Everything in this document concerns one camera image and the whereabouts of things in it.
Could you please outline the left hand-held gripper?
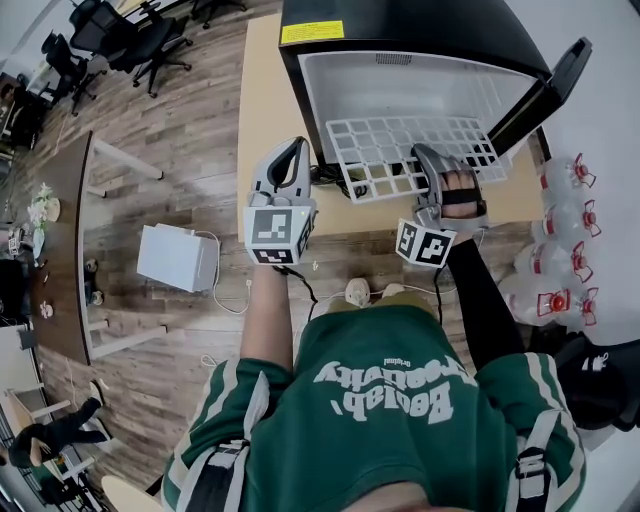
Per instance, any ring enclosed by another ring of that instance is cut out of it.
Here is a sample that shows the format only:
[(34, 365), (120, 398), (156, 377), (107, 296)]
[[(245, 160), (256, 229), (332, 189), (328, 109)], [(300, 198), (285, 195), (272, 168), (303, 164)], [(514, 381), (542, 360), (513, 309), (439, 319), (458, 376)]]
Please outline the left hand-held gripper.
[(311, 197), (310, 144), (294, 137), (259, 162), (243, 209), (244, 245), (257, 265), (297, 265), (318, 213)]

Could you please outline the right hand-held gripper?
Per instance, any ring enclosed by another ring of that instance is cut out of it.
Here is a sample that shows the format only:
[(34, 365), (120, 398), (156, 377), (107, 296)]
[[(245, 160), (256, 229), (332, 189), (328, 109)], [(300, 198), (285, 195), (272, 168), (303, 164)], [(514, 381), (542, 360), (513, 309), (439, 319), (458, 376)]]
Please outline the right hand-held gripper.
[[(473, 235), (488, 227), (488, 214), (478, 218), (452, 219), (442, 216), (442, 192), (439, 175), (451, 171), (474, 172), (465, 162), (438, 153), (424, 143), (416, 143), (411, 155), (427, 172), (429, 190), (417, 197), (413, 217), (400, 219), (396, 235), (396, 253), (418, 266), (442, 268), (457, 235)], [(480, 189), (475, 173), (475, 181)]]

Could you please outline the white wire rack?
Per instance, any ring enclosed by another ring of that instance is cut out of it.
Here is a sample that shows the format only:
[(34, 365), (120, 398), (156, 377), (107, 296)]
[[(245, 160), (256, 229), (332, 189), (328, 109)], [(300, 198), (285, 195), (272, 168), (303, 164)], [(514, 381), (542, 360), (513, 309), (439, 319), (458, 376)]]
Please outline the white wire rack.
[(428, 191), (411, 154), (422, 143), (472, 167), (481, 184), (504, 181), (511, 158), (499, 156), (476, 118), (402, 116), (338, 119), (326, 123), (335, 158), (355, 204)]

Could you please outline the black mini fridge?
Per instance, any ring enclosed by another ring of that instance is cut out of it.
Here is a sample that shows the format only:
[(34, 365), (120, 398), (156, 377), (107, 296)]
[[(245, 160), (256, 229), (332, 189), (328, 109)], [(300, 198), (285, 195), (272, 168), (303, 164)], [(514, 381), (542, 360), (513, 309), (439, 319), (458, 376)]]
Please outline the black mini fridge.
[(497, 154), (570, 97), (592, 54), (549, 66), (506, 0), (283, 0), (279, 51), (318, 161), (331, 121), (476, 119)]

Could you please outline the person's left forearm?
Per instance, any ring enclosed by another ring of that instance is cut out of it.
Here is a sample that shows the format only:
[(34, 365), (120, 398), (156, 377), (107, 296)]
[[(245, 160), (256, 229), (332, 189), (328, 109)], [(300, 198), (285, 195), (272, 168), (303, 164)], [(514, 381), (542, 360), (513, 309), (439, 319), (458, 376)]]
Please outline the person's left forearm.
[(293, 371), (293, 329), (288, 282), (273, 267), (254, 268), (240, 356)]

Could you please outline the person's right forearm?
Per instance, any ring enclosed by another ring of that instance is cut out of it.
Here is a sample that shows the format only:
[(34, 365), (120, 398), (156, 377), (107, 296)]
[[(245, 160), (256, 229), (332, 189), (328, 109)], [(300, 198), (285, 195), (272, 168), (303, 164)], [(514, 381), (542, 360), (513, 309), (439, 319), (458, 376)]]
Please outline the person's right forearm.
[(521, 333), (471, 236), (456, 236), (447, 266), (457, 288), (476, 370), (497, 359), (523, 353)]

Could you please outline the person's right hand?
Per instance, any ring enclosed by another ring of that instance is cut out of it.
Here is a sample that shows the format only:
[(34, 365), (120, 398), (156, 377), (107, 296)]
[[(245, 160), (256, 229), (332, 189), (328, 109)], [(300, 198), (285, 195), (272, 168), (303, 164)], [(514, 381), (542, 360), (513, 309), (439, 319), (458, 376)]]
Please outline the person's right hand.
[(442, 192), (442, 216), (470, 219), (486, 214), (486, 204), (475, 181), (475, 172), (452, 170), (439, 175)]

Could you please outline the light wooden table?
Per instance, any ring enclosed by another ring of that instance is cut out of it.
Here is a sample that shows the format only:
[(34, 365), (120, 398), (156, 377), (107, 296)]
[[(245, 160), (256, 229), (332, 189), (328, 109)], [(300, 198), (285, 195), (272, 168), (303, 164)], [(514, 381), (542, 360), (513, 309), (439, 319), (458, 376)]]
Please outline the light wooden table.
[[(277, 145), (307, 134), (278, 43), (279, 13), (248, 22), (242, 71), (238, 159), (238, 217), (243, 217), (256, 165)], [(511, 156), (505, 181), (483, 187), (493, 225), (530, 222), (544, 217), (536, 162), (528, 143)], [(313, 189), (319, 213), (312, 235), (334, 236), (391, 231), (401, 218), (411, 217), (413, 199), (403, 197), (354, 205), (334, 186)]]

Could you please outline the person's left cream shoe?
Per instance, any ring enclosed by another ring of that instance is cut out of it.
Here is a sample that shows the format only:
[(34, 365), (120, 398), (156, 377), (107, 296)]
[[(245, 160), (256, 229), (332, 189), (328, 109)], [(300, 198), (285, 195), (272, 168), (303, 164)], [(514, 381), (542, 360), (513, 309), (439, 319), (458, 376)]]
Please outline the person's left cream shoe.
[(364, 308), (370, 304), (371, 291), (364, 278), (351, 279), (344, 292), (345, 301), (357, 308)]

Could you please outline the khaki trousers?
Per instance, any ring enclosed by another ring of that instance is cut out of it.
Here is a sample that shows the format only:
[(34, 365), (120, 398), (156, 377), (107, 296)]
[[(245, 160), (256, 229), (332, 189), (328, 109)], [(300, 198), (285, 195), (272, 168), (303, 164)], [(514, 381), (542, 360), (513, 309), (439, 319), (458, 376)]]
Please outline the khaki trousers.
[[(378, 308), (389, 306), (415, 307), (425, 311), (435, 319), (438, 319), (437, 313), (433, 310), (428, 301), (412, 291), (403, 291), (392, 296), (380, 298), (371, 305), (364, 306), (364, 309), (370, 307)], [(326, 313), (341, 313), (359, 310), (361, 310), (361, 307), (348, 303), (345, 299), (336, 299), (331, 302)]]

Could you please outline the black office chair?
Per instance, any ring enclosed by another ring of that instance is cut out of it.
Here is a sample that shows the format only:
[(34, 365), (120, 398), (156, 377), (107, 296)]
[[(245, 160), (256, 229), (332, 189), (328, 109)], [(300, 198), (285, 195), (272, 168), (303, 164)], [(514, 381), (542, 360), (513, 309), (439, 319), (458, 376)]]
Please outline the black office chair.
[(212, 14), (218, 7), (227, 6), (239, 8), (243, 12), (247, 10), (241, 0), (193, 0), (191, 15), (196, 18), (203, 10), (208, 10)]
[(99, 76), (107, 74), (106, 69), (96, 72), (89, 70), (89, 61), (71, 52), (62, 34), (51, 32), (41, 46), (46, 63), (59, 75), (55, 87), (47, 85), (42, 93), (52, 96), (51, 105), (71, 95), (73, 101), (71, 115), (78, 116), (78, 107), (83, 96), (95, 100), (97, 96), (87, 91), (87, 87)]
[(159, 15), (149, 2), (144, 2), (144, 10), (151, 21), (137, 29), (137, 34), (119, 54), (108, 59), (109, 67), (114, 71), (130, 74), (138, 68), (133, 77), (133, 87), (140, 86), (140, 79), (149, 75), (147, 94), (155, 99), (158, 96), (154, 82), (162, 66), (180, 67), (189, 72), (192, 65), (175, 59), (173, 54), (183, 46), (192, 46), (193, 41), (185, 35), (188, 16), (180, 18)]

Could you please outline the dark curved desk white legs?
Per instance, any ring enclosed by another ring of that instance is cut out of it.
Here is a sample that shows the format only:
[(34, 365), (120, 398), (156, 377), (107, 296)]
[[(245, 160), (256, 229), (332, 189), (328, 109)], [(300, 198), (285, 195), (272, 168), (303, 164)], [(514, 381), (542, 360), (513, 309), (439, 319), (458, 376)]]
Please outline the dark curved desk white legs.
[[(93, 345), (92, 334), (109, 326), (89, 320), (84, 286), (84, 225), (89, 186), (89, 166), (101, 154), (150, 178), (160, 180), (163, 172), (94, 136), (89, 131), (50, 157), (38, 177), (53, 189), (61, 202), (59, 219), (45, 231), (40, 254), (43, 266), (30, 268), (29, 296), (36, 342), (62, 356), (89, 366), (99, 358), (164, 337), (160, 325), (110, 342)], [(47, 301), (54, 314), (45, 319), (40, 304)]]

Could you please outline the white flowers in round pot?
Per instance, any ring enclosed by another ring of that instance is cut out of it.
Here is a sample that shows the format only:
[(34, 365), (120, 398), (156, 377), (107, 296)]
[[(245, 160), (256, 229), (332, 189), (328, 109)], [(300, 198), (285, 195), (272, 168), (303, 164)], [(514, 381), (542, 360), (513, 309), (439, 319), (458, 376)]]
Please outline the white flowers in round pot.
[(55, 223), (61, 214), (60, 200), (54, 196), (53, 189), (42, 183), (38, 193), (27, 208), (30, 222), (33, 225), (33, 240), (43, 240), (49, 223)]

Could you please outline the green printed shirt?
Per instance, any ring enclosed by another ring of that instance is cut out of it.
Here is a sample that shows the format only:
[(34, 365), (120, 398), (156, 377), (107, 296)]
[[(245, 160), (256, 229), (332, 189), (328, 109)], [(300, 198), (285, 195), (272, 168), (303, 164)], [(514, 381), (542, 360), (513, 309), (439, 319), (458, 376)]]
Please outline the green printed shirt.
[(569, 512), (586, 476), (556, 365), (497, 359), (475, 375), (437, 320), (409, 306), (330, 313), (305, 329), (292, 372), (230, 359), (163, 478), (166, 512), (340, 512), (410, 482), (428, 501)]

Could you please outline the round wooden table black base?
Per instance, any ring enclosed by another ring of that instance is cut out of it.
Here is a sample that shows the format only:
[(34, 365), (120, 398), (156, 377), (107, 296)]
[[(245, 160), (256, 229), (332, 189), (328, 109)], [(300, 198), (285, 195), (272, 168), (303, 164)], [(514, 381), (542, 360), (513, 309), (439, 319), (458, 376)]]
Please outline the round wooden table black base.
[(118, 512), (164, 512), (156, 498), (119, 477), (103, 476), (101, 485), (106, 498)]

